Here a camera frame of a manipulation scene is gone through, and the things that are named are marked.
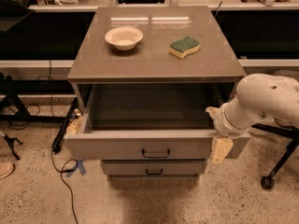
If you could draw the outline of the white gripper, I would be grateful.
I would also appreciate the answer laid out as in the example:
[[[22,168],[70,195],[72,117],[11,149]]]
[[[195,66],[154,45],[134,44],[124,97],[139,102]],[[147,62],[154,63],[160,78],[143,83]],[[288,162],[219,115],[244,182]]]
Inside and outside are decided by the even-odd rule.
[[[220,136],[212,140],[210,161],[212,164],[220,164],[234,145],[232,139],[239,138],[249,130],[250,119],[241,105],[235,102],[225,103],[219,109],[209,106],[206,112],[214,119],[214,128]]]

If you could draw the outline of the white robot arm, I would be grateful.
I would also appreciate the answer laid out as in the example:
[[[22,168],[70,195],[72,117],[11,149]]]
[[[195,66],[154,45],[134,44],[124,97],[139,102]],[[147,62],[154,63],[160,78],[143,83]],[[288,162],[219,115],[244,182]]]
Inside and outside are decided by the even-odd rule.
[[[299,84],[291,77],[252,74],[237,84],[235,98],[219,108],[209,106],[217,132],[210,160],[220,164],[231,151],[233,140],[264,120],[280,119],[299,127]]]

